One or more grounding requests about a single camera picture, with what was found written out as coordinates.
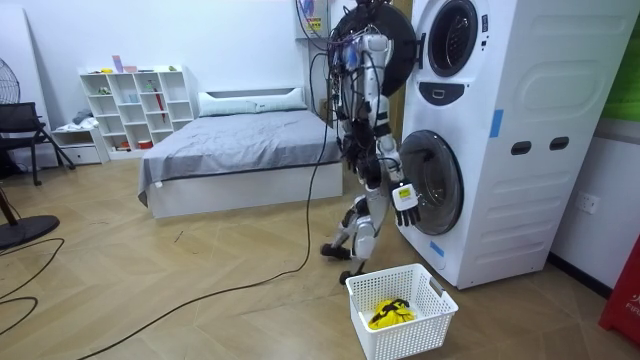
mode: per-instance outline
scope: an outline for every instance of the wooden floor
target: wooden floor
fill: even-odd
[[[0,359],[76,359],[183,301],[293,269],[304,257],[304,203],[156,221],[137,201],[137,178],[137,161],[120,161],[43,171],[38,188],[28,176],[2,184],[22,216],[57,215],[62,224],[51,237],[66,244],[13,295],[40,304],[0,337]],[[313,201],[313,248],[300,273],[193,304],[97,359],[364,358],[337,281],[347,264],[318,254],[355,193],[346,188],[343,198]],[[392,221],[365,270],[422,261]],[[0,294],[37,272],[54,249],[1,257]],[[463,292],[447,288],[460,311],[444,346],[415,359],[640,358],[637,347],[597,326],[605,301],[552,266]],[[29,306],[0,306],[0,329]]]

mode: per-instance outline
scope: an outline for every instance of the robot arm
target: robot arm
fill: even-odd
[[[411,226],[420,221],[418,195],[404,176],[396,141],[389,127],[389,99],[382,95],[384,70],[393,51],[393,43],[384,35],[364,35],[360,39],[364,62],[364,101],[369,125],[376,139],[376,154],[389,175],[390,196],[399,225]]]

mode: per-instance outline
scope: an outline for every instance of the washing machine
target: washing machine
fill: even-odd
[[[422,221],[399,230],[449,283],[542,269],[639,10],[414,0],[401,157]]]

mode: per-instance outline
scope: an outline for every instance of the porthole door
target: porthole door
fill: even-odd
[[[419,194],[422,220],[416,228],[428,235],[451,230],[462,212],[464,187],[449,145],[432,131],[416,131],[403,141],[400,158],[406,177]]]

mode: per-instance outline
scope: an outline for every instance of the fan stand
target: fan stand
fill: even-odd
[[[16,220],[4,196],[0,195],[0,209],[7,223],[0,225],[0,250],[26,244],[44,236],[60,225],[52,215],[32,216]]]

